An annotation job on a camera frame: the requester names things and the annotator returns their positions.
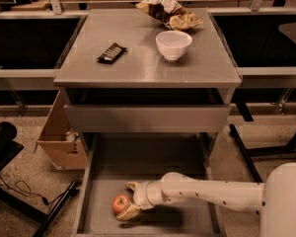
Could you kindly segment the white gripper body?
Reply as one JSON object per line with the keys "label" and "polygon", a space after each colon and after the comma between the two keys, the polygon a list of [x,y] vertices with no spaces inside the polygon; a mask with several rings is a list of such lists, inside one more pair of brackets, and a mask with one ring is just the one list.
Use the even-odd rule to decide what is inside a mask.
{"label": "white gripper body", "polygon": [[142,183],[136,183],[133,191],[133,200],[136,206],[142,210],[148,210],[154,207],[154,205],[149,201],[147,195],[147,188],[149,182],[145,181]]}

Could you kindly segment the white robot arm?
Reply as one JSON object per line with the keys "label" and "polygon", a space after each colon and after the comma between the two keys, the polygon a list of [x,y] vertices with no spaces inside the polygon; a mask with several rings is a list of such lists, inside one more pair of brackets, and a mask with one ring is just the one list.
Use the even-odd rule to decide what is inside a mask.
{"label": "white robot arm", "polygon": [[133,200],[116,216],[128,221],[160,204],[198,198],[260,216],[259,237],[296,237],[296,163],[275,168],[263,183],[196,180],[170,172],[158,181],[129,182]]}

